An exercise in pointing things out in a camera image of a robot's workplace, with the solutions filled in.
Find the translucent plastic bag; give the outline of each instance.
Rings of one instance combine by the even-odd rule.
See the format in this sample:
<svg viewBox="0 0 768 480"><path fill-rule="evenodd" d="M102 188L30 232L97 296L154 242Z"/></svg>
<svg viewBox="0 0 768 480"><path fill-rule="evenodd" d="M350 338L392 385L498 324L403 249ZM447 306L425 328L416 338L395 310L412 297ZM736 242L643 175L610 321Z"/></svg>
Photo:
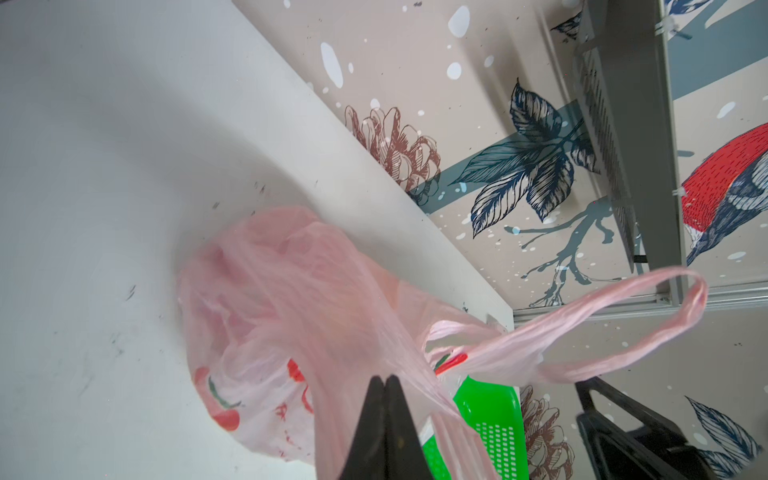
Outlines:
<svg viewBox="0 0 768 480"><path fill-rule="evenodd" d="M596 310L684 274L697 279L684 305L637 345L605 359L541 364L547 347ZM285 207L204 247L180 275L179 300L194 385L210 415L250 450L337 478L371 376L396 374L417 430L431 419L452 477L471 479L498 476L451 400L468 374L523 385L622 368L692 327L707 285L682 267L656 270L504 334L398 280L306 208ZM427 353L437 339L441 346Z"/></svg>

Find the green plastic container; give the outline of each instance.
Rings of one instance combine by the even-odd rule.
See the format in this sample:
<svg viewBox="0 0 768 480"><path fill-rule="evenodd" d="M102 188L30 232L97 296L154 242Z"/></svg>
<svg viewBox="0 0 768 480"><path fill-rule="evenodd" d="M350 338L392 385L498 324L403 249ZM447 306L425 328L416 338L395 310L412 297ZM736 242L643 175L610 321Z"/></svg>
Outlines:
<svg viewBox="0 0 768 480"><path fill-rule="evenodd" d="M496 472L504 480L528 480L525 431L515 389L467 377L453 401L464 420L480 434ZM435 480L450 480L434 435L424 444L424 456Z"/></svg>

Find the black plastic object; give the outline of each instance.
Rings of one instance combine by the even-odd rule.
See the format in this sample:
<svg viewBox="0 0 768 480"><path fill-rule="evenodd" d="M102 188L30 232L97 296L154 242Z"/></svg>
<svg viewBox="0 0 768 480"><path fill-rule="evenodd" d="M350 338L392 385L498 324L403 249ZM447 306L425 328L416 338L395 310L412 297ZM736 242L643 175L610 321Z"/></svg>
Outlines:
<svg viewBox="0 0 768 480"><path fill-rule="evenodd" d="M434 480L413 426L400 380L368 384L360 420L339 480Z"/></svg>
<svg viewBox="0 0 768 480"><path fill-rule="evenodd" d="M602 394L643 423L625 432L594 408L591 391ZM594 377L576 384L584 413L576 422L598 480L717 480L680 429L648 407Z"/></svg>

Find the bag handle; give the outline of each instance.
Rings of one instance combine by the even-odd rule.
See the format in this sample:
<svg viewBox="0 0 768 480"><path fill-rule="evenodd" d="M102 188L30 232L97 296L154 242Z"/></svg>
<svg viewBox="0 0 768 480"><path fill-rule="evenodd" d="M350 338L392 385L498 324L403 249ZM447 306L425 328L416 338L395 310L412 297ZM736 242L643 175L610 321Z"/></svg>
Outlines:
<svg viewBox="0 0 768 480"><path fill-rule="evenodd" d="M592 313L630 297L662 281L671 280L676 276L688 275L696 279L696 283L690 288L680 309L672 317L664 322L658 329L645 336L639 343L633 345L622 353L606 356L602 359L585 360L574 363L559 363L552 365L539 365L536 370L535 381L576 383L593 376L613 372L629 366L631 363L652 352L662 344L689 330L698 323L704 309L707 307L707 282L697 272L682 266L669 266L654 270L644 275L636 276L629 280L616 283L594 293L590 293L563 308L544 315L531 325L546 326L547 323L557 323L551 330L551 345L557 338L567 331L584 322Z"/></svg>

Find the bird illustration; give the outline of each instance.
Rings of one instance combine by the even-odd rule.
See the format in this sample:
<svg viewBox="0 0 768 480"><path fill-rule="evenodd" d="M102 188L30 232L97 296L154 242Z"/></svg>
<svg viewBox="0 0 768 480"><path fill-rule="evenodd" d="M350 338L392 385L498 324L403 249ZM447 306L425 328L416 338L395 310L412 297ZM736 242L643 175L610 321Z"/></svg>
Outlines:
<svg viewBox="0 0 768 480"><path fill-rule="evenodd" d="M739 225L768 210L768 123L707 157L683 188L683 223L693 239L690 265Z"/></svg>

